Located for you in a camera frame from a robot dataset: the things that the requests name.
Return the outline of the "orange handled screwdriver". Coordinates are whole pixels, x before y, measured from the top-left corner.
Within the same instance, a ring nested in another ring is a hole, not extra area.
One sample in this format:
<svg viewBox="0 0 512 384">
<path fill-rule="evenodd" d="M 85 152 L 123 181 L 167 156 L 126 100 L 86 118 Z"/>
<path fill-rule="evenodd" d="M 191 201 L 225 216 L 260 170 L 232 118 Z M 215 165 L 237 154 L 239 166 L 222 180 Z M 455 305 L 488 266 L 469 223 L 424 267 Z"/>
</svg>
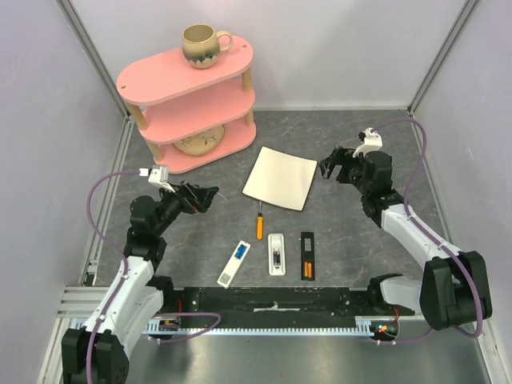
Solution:
<svg viewBox="0 0 512 384">
<path fill-rule="evenodd" d="M 256 229 L 257 240 L 263 238 L 263 215 L 262 215 L 262 201 L 258 203 L 258 216 L 257 216 L 257 229 Z"/>
</svg>

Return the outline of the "slim white remote control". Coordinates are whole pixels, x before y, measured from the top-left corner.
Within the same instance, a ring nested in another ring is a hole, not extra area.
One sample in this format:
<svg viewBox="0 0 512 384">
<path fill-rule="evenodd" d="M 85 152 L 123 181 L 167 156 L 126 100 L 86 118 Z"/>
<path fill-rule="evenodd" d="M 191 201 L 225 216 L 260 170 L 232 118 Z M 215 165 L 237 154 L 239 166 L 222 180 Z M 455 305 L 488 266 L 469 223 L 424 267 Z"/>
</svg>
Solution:
<svg viewBox="0 0 512 384">
<path fill-rule="evenodd" d="M 242 259 L 238 260 L 234 256 L 236 253 L 237 248 L 241 245 L 246 246 L 246 252 Z M 221 272 L 220 276 L 217 279 L 217 284 L 221 287 L 227 289 L 230 287 L 232 281 L 234 280 L 234 277 L 236 276 L 241 264 L 243 263 L 244 259 L 246 258 L 248 252 L 250 250 L 250 244 L 244 241 L 240 241 L 237 246 L 235 247 L 234 252 L 230 256 L 227 264 L 225 265 L 223 271 Z"/>
</svg>

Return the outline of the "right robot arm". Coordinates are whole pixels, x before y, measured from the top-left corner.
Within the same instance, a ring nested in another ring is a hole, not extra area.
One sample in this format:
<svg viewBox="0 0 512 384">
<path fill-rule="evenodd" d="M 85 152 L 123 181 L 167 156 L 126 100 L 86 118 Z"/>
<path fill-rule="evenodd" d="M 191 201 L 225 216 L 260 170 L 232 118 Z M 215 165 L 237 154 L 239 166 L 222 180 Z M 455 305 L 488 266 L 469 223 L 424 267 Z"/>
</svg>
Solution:
<svg viewBox="0 0 512 384">
<path fill-rule="evenodd" d="M 422 279 L 400 274 L 372 278 L 366 295 L 368 309 L 386 314 L 394 305 L 423 315 L 434 330 L 462 326 L 492 315 L 492 301 L 483 256 L 462 251 L 436 234 L 393 188 L 392 158 L 381 151 L 365 155 L 336 147 L 320 161 L 324 178 L 340 168 L 337 182 L 351 184 L 361 194 L 365 215 L 393 236 L 422 268 Z"/>
</svg>

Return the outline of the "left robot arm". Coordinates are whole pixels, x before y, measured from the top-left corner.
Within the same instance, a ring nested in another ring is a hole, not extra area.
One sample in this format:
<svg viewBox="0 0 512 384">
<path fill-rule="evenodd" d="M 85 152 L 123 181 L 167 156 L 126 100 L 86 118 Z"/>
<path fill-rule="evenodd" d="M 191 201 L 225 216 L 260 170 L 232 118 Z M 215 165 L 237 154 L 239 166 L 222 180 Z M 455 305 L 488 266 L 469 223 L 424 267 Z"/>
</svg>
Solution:
<svg viewBox="0 0 512 384">
<path fill-rule="evenodd" d="M 171 278 L 155 274 L 163 259 L 163 233 L 180 214 L 205 213 L 218 188 L 183 182 L 130 204 L 130 227 L 119 271 L 92 315 L 68 329 L 61 343 L 65 383 L 124 383 L 130 356 L 147 323 L 175 306 Z"/>
</svg>

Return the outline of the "black remote control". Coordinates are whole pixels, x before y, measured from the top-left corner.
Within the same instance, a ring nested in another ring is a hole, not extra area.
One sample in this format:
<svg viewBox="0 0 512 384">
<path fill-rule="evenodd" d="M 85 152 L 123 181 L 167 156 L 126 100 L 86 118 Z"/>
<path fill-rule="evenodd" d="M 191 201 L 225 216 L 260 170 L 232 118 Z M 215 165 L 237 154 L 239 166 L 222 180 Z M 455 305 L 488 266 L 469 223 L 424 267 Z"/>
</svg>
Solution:
<svg viewBox="0 0 512 384">
<path fill-rule="evenodd" d="M 314 233 L 313 232 L 301 232 L 301 279 L 303 281 L 314 281 L 315 280 L 315 268 L 314 268 Z M 313 264 L 314 279 L 304 278 L 304 263 L 311 262 Z"/>
</svg>

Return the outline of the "wide white remote control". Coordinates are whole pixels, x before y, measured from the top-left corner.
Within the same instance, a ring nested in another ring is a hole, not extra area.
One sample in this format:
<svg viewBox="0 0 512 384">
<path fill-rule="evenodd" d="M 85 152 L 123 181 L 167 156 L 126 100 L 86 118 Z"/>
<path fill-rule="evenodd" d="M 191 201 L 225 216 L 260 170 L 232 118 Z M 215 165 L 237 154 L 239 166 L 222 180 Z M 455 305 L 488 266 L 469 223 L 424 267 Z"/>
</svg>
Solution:
<svg viewBox="0 0 512 384">
<path fill-rule="evenodd" d="M 284 276 L 286 274 L 286 254 L 283 234 L 268 234 L 269 275 Z"/>
</svg>

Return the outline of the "white square plate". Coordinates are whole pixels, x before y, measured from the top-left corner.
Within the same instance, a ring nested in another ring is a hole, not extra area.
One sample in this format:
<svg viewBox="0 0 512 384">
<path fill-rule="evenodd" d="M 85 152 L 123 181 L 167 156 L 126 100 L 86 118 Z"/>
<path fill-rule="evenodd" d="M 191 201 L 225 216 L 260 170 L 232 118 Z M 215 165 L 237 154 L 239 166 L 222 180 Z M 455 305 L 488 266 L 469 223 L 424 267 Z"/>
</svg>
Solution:
<svg viewBox="0 0 512 384">
<path fill-rule="evenodd" d="M 317 164 L 263 146 L 242 193 L 274 206 L 302 211 Z"/>
</svg>

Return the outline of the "pink three-tier shelf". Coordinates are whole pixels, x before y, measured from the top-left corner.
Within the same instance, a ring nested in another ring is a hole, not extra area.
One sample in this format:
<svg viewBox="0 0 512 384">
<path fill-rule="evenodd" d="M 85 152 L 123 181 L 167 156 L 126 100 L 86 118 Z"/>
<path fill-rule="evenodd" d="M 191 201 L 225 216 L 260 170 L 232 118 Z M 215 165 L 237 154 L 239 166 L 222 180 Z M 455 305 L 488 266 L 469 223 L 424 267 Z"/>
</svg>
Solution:
<svg viewBox="0 0 512 384">
<path fill-rule="evenodd" d="M 138 60 L 120 73 L 117 91 L 157 164 L 183 174 L 253 143 L 253 57 L 251 44 L 234 36 L 232 47 L 208 69 L 192 67 L 176 48 Z M 207 154 L 193 156 L 175 146 L 216 126 L 224 126 L 225 134 Z"/>
</svg>

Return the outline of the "beige ceramic mug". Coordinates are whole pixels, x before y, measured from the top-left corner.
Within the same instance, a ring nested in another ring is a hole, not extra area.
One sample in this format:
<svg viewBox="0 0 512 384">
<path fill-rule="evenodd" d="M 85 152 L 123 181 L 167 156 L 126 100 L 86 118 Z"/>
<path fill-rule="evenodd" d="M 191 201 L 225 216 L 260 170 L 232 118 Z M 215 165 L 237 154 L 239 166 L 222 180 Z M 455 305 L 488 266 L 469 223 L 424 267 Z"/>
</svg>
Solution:
<svg viewBox="0 0 512 384">
<path fill-rule="evenodd" d="M 182 34 L 182 54 L 188 63 L 197 69 L 212 67 L 220 53 L 229 50 L 233 44 L 231 33 L 225 30 L 216 32 L 208 24 L 189 26 Z"/>
</svg>

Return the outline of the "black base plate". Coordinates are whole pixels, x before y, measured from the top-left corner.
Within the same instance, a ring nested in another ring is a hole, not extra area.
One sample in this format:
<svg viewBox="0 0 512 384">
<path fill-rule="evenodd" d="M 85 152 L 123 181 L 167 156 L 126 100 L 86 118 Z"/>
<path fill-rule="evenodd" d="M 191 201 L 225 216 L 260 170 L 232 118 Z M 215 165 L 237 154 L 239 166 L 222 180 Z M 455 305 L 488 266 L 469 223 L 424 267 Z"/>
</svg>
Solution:
<svg viewBox="0 0 512 384">
<path fill-rule="evenodd" d="M 413 316 L 410 308 L 388 304 L 366 289 L 341 287 L 175 288 L 164 296 L 166 310 L 196 310 L 219 313 L 223 310 L 249 312 L 255 309 L 335 312 L 342 316 Z"/>
</svg>

